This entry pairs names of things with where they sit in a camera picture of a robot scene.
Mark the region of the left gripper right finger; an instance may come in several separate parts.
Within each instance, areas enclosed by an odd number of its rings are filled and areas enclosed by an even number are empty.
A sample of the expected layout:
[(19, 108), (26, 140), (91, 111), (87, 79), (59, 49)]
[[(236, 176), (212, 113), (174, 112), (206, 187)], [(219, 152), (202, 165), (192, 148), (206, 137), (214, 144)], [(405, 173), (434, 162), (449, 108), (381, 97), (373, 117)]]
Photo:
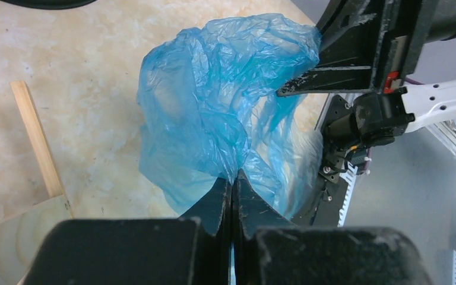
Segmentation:
[(414, 243), (388, 227), (297, 226), (240, 170), (232, 187), (237, 284), (432, 284)]

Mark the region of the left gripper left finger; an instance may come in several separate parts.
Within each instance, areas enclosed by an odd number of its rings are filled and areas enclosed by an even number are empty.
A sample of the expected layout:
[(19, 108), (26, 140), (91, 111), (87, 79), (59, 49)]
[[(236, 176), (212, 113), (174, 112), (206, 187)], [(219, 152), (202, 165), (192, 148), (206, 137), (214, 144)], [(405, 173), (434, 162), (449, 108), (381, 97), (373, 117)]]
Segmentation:
[(229, 284), (231, 184), (178, 218), (71, 219), (45, 237), (25, 284)]

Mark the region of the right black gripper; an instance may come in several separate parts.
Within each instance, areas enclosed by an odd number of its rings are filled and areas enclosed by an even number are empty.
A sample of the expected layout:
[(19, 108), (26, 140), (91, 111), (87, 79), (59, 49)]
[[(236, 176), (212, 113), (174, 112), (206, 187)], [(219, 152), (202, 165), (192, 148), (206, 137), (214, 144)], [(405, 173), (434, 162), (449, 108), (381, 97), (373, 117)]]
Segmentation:
[(438, 1), (330, 1), (316, 24), (321, 53), (375, 53), (369, 66), (320, 67), (287, 81), (278, 97), (315, 93), (382, 93), (391, 72), (416, 69)]

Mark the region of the blue plastic trash bag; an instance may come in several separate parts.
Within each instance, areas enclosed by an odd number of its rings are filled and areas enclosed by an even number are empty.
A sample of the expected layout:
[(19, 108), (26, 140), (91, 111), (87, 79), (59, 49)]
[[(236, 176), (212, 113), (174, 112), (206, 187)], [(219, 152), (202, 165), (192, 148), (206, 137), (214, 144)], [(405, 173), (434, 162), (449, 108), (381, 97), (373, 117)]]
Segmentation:
[(321, 161), (327, 95), (277, 90), (318, 63), (320, 44), (316, 27), (261, 14), (184, 29), (144, 57), (138, 168), (175, 212), (239, 170), (282, 216), (299, 211)]

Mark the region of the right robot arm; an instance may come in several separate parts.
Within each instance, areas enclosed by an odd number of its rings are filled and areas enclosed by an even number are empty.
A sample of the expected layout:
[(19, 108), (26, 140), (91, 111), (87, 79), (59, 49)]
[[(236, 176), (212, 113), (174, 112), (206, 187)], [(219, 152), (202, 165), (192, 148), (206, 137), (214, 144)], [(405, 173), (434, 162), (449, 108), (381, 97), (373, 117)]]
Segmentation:
[(456, 119), (456, 80), (404, 83), (425, 44), (456, 39), (456, 1), (330, 1), (316, 26), (319, 64), (277, 95), (332, 94), (318, 125), (323, 180), (337, 182), (357, 151)]

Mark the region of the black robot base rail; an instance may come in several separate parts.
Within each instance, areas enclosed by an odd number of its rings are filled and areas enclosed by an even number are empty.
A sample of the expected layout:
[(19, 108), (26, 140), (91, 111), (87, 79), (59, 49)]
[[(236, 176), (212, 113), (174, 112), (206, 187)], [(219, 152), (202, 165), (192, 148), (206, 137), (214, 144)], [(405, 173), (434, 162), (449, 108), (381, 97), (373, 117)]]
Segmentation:
[(319, 117), (317, 128), (323, 135), (324, 149), (318, 176), (307, 199), (291, 222), (300, 226), (342, 227), (345, 224), (358, 176), (368, 172), (369, 149), (340, 149), (327, 138), (334, 120), (353, 112), (353, 94), (330, 94)]

